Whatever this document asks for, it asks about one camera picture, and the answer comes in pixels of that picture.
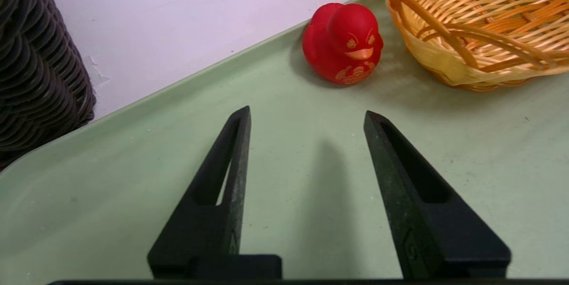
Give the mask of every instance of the gray woven basket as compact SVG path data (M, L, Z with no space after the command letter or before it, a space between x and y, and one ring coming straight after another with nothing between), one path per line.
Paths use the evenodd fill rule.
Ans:
M0 169L93 119L95 97L53 0L0 0Z

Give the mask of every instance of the duck beak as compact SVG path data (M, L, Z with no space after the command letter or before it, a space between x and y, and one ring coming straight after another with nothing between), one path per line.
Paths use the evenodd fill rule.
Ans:
M355 52L346 52L346 55L354 60L367 60L373 55L373 47L356 50Z

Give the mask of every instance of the duck head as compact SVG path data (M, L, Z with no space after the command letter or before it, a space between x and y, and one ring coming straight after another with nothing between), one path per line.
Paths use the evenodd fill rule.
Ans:
M332 47L353 60L368 60L384 46L376 16L359 4L340 7L330 18L327 34Z

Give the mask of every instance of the woven basket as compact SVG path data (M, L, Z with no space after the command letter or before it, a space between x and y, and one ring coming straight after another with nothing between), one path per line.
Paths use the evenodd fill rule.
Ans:
M0 169L93 119L95 98L53 0L0 0Z
M473 91L569 72L569 0L387 0L409 51Z

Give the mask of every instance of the white surface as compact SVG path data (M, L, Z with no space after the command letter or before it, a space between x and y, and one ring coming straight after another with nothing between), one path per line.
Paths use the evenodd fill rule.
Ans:
M99 118L348 0L55 1L93 75Z

